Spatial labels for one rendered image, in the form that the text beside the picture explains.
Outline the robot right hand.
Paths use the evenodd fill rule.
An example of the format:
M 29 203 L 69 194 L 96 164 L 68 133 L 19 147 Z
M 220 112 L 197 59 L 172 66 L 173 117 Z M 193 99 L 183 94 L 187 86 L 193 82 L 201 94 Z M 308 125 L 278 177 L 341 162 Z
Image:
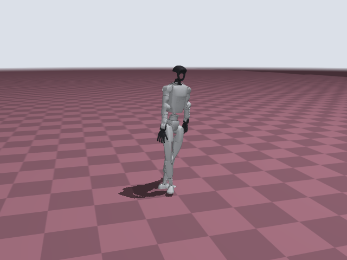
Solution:
M 166 139 L 168 140 L 168 137 L 166 136 L 166 132 L 165 132 L 165 130 L 166 130 L 166 125 L 165 125 L 165 129 L 161 129 L 161 127 L 160 127 L 160 132 L 158 133 L 158 138 L 157 138 L 157 141 L 158 141 L 158 139 L 159 139 L 159 142 L 160 142 L 160 139 L 161 139 L 161 143 L 165 143 L 165 137 L 166 137 Z

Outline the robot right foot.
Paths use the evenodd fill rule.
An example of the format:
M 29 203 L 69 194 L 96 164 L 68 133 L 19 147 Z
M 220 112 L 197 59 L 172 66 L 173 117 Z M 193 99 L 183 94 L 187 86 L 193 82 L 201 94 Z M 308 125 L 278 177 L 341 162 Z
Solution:
M 173 194 L 174 193 L 174 186 L 170 185 L 167 189 L 168 194 Z

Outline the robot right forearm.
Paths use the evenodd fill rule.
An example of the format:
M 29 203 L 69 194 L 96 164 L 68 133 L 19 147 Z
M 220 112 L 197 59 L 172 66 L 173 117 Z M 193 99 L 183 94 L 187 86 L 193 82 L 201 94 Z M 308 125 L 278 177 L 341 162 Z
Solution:
M 162 120 L 161 120 L 161 129 L 165 129 L 165 125 L 168 123 L 168 112 L 166 112 L 166 104 L 162 105 L 162 110 L 161 110 L 161 115 L 162 115 Z

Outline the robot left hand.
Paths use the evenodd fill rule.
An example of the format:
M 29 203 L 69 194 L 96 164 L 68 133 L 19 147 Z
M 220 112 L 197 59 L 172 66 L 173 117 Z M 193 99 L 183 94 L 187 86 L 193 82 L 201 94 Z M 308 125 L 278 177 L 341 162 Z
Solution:
M 182 124 L 182 127 L 184 128 L 184 133 L 188 131 L 188 123 L 189 123 L 189 119 L 185 122 L 183 121 L 184 123 Z

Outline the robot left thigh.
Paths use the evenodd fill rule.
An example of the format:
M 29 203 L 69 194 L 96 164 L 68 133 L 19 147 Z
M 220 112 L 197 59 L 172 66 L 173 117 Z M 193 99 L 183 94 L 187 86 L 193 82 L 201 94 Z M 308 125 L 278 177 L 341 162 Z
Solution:
M 172 156 L 173 159 L 177 156 L 179 150 L 181 149 L 183 136 L 184 136 L 184 128 L 182 126 L 178 126 L 176 131 L 173 131 L 176 135 L 173 138 L 172 142 Z

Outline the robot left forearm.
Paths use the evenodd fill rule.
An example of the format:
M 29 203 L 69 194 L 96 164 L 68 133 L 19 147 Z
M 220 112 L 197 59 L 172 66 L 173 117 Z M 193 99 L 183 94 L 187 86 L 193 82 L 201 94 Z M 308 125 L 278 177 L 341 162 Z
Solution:
M 184 108 L 184 119 L 183 120 L 186 122 L 189 118 L 190 118 L 190 108 L 189 109 Z

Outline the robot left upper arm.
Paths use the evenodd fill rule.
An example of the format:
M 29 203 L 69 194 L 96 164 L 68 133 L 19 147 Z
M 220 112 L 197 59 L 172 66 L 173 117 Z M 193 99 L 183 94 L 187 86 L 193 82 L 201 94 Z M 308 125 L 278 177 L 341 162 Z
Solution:
M 190 92 L 191 92 L 191 88 L 187 86 L 187 97 L 186 97 L 186 101 L 185 101 L 185 109 L 189 109 L 191 107 L 191 103 L 189 102 L 190 99 Z

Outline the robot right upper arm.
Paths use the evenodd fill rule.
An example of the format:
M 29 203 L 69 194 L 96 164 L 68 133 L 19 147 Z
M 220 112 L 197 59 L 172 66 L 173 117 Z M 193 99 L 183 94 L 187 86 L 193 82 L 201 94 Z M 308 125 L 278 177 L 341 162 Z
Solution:
M 168 101 L 169 101 L 170 93 L 172 91 L 172 85 L 164 86 L 162 88 L 162 91 L 163 91 L 162 105 L 166 104 L 167 106 L 166 111 L 169 111 L 171 107 L 170 105 L 168 105 Z

